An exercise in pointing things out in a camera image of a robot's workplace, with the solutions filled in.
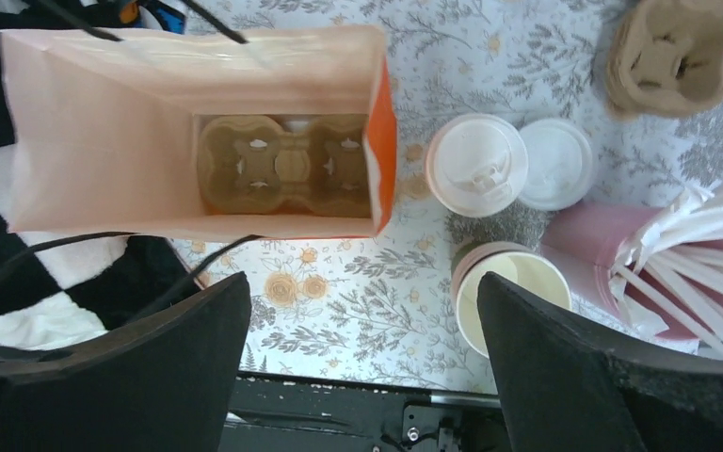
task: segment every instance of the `pink straw container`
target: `pink straw container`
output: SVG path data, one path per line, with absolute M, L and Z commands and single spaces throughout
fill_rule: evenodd
M 619 318 L 617 301 L 608 287 L 611 267 L 616 262 L 622 244 L 660 210 L 644 206 L 580 202 L 561 211 L 550 223 L 541 239 L 541 255 L 561 270 L 572 293 Z M 697 242 L 691 245 L 723 250 L 723 240 Z M 646 271 L 639 273 L 639 277 L 702 324 L 702 321 L 684 303 L 669 293 Z M 696 282 L 690 282 L 723 306 L 722 294 Z M 656 312 L 669 325 L 669 329 L 659 333 L 658 337 L 672 340 L 697 337 L 635 287 L 628 285 L 625 293 Z

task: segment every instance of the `straw wrapper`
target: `straw wrapper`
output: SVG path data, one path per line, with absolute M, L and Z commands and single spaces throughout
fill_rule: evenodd
M 694 246 L 710 240 L 723 240 L 723 184 L 714 191 L 687 186 L 619 249 L 609 285 L 622 320 L 642 337 L 668 329 L 660 315 L 625 295 L 630 284 L 655 304 L 656 311 L 666 312 L 723 355 L 723 304 L 719 301 L 723 299 L 723 250 Z M 640 277 L 643 270 L 696 317 L 645 282 Z M 710 297 L 701 287 L 720 298 Z

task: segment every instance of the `floral tablecloth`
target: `floral tablecloth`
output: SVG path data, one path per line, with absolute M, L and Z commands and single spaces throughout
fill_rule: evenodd
M 427 188 L 431 135 L 469 112 L 521 126 L 567 117 L 600 156 L 590 198 L 660 204 L 683 182 L 723 167 L 723 105 L 685 121 L 611 121 L 604 57 L 624 0 L 203 0 L 236 28 L 381 24 L 399 120 L 391 224 L 369 240 L 261 241 L 230 252 L 204 278 L 248 274 L 253 316 L 242 369 L 493 392 L 490 363 L 458 332 L 450 262 L 471 240 L 536 246 L 548 214 L 514 204 L 493 218 L 449 214 Z M 189 33 L 213 30 L 196 17 Z M 189 264 L 219 244 L 174 241 Z M 578 312 L 615 320 L 586 302 Z M 694 351 L 695 343 L 666 344 Z

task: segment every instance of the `translucent lid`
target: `translucent lid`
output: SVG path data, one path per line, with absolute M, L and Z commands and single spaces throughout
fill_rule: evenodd
M 520 132 L 492 115 L 464 115 L 431 141 L 426 178 L 448 209 L 471 218 L 494 215 L 522 191 L 528 154 Z
M 597 176 L 586 135 L 560 119 L 532 122 L 520 131 L 528 153 L 528 177 L 519 200 L 538 210 L 561 210 L 583 199 Z

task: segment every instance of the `paper bag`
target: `paper bag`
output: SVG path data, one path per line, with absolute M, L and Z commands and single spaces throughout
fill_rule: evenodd
M 79 30 L 1 32 L 18 138 L 12 231 L 227 241 L 372 236 L 389 221 L 397 133 L 379 28 L 251 30 L 250 48 L 220 35 L 112 31 L 125 41 Z M 204 204 L 198 118 L 337 114 L 368 115 L 370 218 L 214 215 Z

